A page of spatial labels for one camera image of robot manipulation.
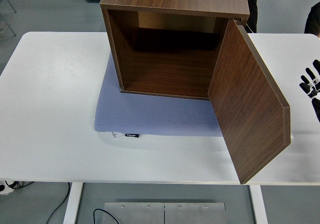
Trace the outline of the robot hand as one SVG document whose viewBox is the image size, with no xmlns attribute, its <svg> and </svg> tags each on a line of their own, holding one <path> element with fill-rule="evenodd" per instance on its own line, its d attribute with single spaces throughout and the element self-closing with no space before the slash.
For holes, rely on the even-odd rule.
<svg viewBox="0 0 320 224">
<path fill-rule="evenodd" d="M 306 68 L 306 73 L 309 75 L 311 81 L 305 76 L 301 75 L 302 83 L 299 84 L 301 89 L 311 99 L 313 109 L 315 111 L 318 121 L 320 120 L 320 78 L 317 77 L 310 68 Z"/>
</svg>

